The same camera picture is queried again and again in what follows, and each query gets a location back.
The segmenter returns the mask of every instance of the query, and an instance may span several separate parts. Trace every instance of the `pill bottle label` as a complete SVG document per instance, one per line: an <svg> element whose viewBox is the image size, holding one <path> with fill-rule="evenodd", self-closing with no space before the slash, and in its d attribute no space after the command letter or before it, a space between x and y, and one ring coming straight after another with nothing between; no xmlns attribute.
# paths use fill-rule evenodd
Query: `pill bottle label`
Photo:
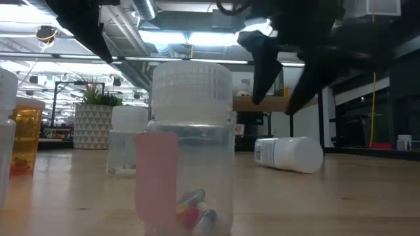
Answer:
<svg viewBox="0 0 420 236"><path fill-rule="evenodd" d="M257 141L255 143L254 159L257 163L269 167L276 167L274 164L274 146L276 139Z"/></svg>

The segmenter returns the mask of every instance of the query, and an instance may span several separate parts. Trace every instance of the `shelf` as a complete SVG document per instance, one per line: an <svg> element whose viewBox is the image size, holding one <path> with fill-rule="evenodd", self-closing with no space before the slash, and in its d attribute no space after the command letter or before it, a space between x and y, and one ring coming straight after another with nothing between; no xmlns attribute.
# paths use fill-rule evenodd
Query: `shelf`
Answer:
<svg viewBox="0 0 420 236"><path fill-rule="evenodd" d="M288 99L278 96L267 96L259 104L255 105L251 101L250 96L234 96L233 109L234 111L264 111L264 112L284 112L287 107ZM318 103L317 98L311 99L305 107L312 106Z"/></svg>

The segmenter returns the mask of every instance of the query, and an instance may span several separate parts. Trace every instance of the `fluorescent light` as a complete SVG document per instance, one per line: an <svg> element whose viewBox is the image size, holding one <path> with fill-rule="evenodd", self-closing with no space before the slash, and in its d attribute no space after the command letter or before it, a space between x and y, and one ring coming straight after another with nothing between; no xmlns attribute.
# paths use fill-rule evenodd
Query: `fluorescent light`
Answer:
<svg viewBox="0 0 420 236"><path fill-rule="evenodd" d="M64 59L87 59L87 60L100 60L99 56L91 56L91 55L60 55L61 58Z"/></svg>
<svg viewBox="0 0 420 236"><path fill-rule="evenodd" d="M67 63L67 62L58 62L60 66L68 69L69 71L74 71L80 74L105 74L105 75L118 75L121 76L121 72L114 69L108 64L85 64L85 63Z"/></svg>
<svg viewBox="0 0 420 236"><path fill-rule="evenodd" d="M233 33L205 33L195 32L191 34L188 43L197 46L232 46L237 45Z"/></svg>
<svg viewBox="0 0 420 236"><path fill-rule="evenodd" d="M78 91L71 91L70 94L73 94L74 96L76 96L78 98L82 98L83 97L83 93L78 92Z"/></svg>
<svg viewBox="0 0 420 236"><path fill-rule="evenodd" d="M72 91L73 89L72 88L69 88L68 86L66 86L66 85L58 85L58 88L59 89L65 89L65 90L68 90L68 91Z"/></svg>
<svg viewBox="0 0 420 236"><path fill-rule="evenodd" d="M224 64L248 64L248 61L243 60L213 60L213 59L190 59L191 61L196 62L212 62L212 63L224 63Z"/></svg>
<svg viewBox="0 0 420 236"><path fill-rule="evenodd" d="M32 23L35 21L42 23L54 22L54 17L43 14L40 10L30 6L2 4L0 7L0 21L20 23Z"/></svg>
<svg viewBox="0 0 420 236"><path fill-rule="evenodd" d="M144 62L173 62L173 61L180 61L181 58L153 58L153 57L126 57L126 60L137 60L137 61L144 61Z"/></svg>
<svg viewBox="0 0 420 236"><path fill-rule="evenodd" d="M284 67L296 67L296 68L303 68L305 63L297 63L297 62L280 62Z"/></svg>
<svg viewBox="0 0 420 236"><path fill-rule="evenodd" d="M186 43L183 33L180 32L164 32L164 31L138 31L143 41L153 44L179 44Z"/></svg>

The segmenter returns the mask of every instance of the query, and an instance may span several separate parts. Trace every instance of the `green plant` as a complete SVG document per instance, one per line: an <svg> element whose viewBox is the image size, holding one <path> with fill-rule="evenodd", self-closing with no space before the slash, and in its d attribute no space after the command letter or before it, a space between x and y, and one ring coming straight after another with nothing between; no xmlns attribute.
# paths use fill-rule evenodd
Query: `green plant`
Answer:
<svg viewBox="0 0 420 236"><path fill-rule="evenodd" d="M104 106L122 106L122 99L117 98L114 95L111 95L109 92L107 94L102 94L100 85L97 83L98 77L91 77L89 80L84 77L80 77L79 80L85 85L85 90L83 93L83 101L81 104L90 104L90 105L104 105Z"/></svg>
<svg viewBox="0 0 420 236"><path fill-rule="evenodd" d="M106 94L102 95L99 94L96 99L98 100L100 105L105 105L105 106L122 106L123 105L123 100L117 98L115 95L111 95L109 92L107 92Z"/></svg>

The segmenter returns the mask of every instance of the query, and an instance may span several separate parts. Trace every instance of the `ceiling duct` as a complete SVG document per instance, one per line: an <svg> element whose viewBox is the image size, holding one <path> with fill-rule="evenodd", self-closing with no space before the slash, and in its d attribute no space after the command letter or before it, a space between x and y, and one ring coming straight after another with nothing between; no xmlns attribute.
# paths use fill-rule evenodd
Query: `ceiling duct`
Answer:
<svg viewBox="0 0 420 236"><path fill-rule="evenodd" d="M158 15L154 0L133 0L134 9L142 20L152 20Z"/></svg>
<svg viewBox="0 0 420 236"><path fill-rule="evenodd" d="M164 57L175 57L175 51L173 47L169 44L155 44L156 50L161 56Z"/></svg>

